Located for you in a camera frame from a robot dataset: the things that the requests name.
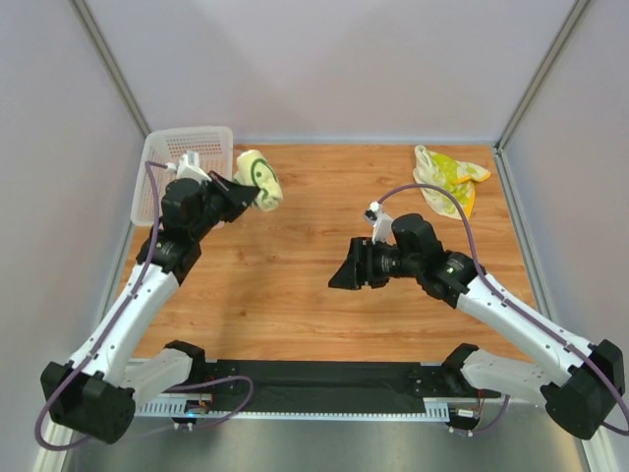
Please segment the green patterned towel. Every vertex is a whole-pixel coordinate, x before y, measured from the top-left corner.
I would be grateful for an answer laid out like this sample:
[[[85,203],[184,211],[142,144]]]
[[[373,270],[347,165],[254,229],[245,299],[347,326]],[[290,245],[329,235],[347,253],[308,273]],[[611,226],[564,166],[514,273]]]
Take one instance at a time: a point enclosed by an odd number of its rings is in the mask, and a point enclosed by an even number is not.
[[[261,211],[274,211],[283,202],[284,196],[279,178],[267,159],[257,149],[244,151],[237,157],[233,181],[259,188],[255,205]]]

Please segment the white yellow patterned towel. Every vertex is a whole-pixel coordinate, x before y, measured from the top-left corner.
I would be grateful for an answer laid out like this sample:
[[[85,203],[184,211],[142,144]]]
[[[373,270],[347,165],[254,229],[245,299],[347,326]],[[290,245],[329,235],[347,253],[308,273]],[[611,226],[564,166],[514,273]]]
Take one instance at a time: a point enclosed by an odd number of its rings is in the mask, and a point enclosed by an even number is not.
[[[491,173],[486,168],[417,145],[414,148],[415,167],[412,175],[417,184],[439,187],[449,193],[470,218],[476,202],[476,185],[486,181]],[[422,188],[430,208],[441,216],[461,220],[456,205],[439,191]]]

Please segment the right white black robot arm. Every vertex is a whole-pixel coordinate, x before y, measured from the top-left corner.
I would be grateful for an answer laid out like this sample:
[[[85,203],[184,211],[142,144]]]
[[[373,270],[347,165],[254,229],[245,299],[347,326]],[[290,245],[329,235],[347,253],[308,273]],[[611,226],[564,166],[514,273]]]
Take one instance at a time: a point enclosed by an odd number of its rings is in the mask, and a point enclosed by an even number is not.
[[[420,215],[391,218],[372,205],[365,218],[372,235],[351,240],[329,287],[381,288],[392,278],[415,279],[430,297],[491,326],[530,359],[524,363],[462,345],[449,360],[470,387],[541,405],[581,440],[603,427],[625,391],[623,355],[615,344],[594,344],[545,318],[474,258],[444,249]]]

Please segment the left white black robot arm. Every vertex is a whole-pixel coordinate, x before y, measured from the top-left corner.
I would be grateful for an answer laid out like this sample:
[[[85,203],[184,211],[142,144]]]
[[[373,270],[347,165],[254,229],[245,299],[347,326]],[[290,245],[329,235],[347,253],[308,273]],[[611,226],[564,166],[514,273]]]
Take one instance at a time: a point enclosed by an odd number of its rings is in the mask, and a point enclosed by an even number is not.
[[[125,288],[80,348],[63,364],[49,363],[40,375],[45,403],[34,427],[40,446],[59,448],[44,439],[44,419],[84,440],[115,443],[138,407],[159,394],[204,391],[220,383],[207,373],[204,350],[180,340],[133,369],[128,363],[157,313],[199,260],[202,239],[216,225],[241,216],[259,191],[254,184],[210,172],[178,177],[163,195],[152,196],[154,220]]]

